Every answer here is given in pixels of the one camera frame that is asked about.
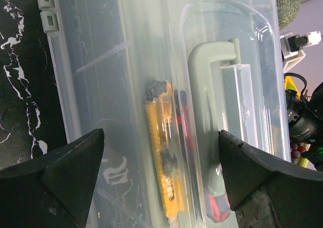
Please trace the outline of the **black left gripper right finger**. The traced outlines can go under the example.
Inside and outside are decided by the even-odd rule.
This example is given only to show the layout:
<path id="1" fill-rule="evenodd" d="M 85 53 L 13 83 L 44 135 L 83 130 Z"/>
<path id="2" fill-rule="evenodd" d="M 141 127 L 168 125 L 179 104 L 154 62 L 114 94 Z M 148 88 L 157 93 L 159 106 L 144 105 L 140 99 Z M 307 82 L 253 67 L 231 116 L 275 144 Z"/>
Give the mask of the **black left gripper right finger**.
<path id="1" fill-rule="evenodd" d="M 225 130 L 219 148 L 239 227 L 322 227 L 322 172 L 284 161 Z"/>

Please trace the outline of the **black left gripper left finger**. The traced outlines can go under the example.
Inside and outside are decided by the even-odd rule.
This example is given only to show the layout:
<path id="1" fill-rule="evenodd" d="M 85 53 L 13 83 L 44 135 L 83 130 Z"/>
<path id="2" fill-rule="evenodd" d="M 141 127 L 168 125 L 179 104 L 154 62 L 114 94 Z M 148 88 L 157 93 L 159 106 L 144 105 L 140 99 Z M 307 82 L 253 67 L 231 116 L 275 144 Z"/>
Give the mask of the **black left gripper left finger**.
<path id="1" fill-rule="evenodd" d="M 1 170 L 1 227 L 85 227 L 104 150 L 95 129 Z"/>

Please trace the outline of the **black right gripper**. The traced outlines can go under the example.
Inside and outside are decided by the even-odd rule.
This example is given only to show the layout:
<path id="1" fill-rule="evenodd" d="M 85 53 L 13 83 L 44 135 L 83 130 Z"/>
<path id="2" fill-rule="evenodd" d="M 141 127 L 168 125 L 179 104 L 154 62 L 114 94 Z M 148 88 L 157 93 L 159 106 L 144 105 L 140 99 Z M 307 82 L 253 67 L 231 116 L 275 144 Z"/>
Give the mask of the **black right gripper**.
<path id="1" fill-rule="evenodd" d="M 322 84 L 319 84 L 311 96 L 307 96 L 306 79 L 296 73 L 286 73 L 300 91 L 285 90 L 287 103 L 288 128 L 290 134 L 290 152 L 292 144 L 302 144 L 306 152 L 301 154 L 299 166 L 313 164 L 317 171 L 322 171 Z"/>

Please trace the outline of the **yellow utility knife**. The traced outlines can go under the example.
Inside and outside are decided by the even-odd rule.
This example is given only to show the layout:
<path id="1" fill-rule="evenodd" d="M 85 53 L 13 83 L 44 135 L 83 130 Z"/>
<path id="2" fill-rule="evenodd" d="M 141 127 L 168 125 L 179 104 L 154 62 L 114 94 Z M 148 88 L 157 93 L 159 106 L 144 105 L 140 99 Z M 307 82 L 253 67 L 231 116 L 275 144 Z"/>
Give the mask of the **yellow utility knife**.
<path id="1" fill-rule="evenodd" d="M 168 81 L 156 81 L 146 92 L 145 111 L 153 160 L 165 216 L 175 219 L 184 210 L 178 160 L 172 134 L 173 88 Z"/>

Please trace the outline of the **clear and green toolbox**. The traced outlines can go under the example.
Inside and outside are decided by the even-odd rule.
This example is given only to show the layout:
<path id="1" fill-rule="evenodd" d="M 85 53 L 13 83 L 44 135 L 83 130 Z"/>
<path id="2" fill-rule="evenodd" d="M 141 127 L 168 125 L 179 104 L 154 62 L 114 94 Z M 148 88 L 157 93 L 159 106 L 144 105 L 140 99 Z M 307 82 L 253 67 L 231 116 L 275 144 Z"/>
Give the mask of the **clear and green toolbox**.
<path id="1" fill-rule="evenodd" d="M 276 0 L 37 0 L 67 141 L 103 129 L 87 227 L 237 227 L 226 130 L 288 156 Z"/>

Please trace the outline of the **yellow plastic bin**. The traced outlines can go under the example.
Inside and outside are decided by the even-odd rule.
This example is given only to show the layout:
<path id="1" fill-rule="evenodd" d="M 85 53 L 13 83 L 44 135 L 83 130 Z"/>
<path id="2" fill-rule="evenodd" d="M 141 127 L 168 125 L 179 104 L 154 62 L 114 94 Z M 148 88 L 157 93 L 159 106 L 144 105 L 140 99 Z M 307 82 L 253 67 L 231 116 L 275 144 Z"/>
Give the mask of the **yellow plastic bin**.
<path id="1" fill-rule="evenodd" d="M 293 82 L 292 78 L 290 76 L 286 76 L 284 77 L 284 86 L 285 86 L 285 90 L 294 90 L 296 91 L 296 96 L 297 99 L 301 99 L 300 97 L 300 91 L 297 89 L 295 83 Z"/>

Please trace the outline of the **purple grape bunch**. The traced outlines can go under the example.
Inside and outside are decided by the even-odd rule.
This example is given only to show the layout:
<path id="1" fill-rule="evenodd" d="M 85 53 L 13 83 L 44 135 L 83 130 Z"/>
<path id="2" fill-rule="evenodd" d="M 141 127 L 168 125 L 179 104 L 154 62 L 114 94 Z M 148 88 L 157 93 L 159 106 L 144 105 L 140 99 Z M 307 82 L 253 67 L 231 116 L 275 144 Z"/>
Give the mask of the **purple grape bunch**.
<path id="1" fill-rule="evenodd" d="M 306 148 L 302 144 L 291 145 L 291 159 L 294 164 L 298 164 L 301 159 L 301 154 L 306 152 Z"/>

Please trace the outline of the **green netted melon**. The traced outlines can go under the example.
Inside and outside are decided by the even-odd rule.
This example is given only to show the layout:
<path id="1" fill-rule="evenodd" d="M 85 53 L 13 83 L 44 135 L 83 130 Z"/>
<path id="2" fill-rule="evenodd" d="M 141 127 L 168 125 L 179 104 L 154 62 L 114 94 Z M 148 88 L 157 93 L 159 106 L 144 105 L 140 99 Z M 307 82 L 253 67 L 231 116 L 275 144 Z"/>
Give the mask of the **green netted melon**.
<path id="1" fill-rule="evenodd" d="M 290 25 L 300 10 L 300 0 L 276 0 L 279 29 Z"/>

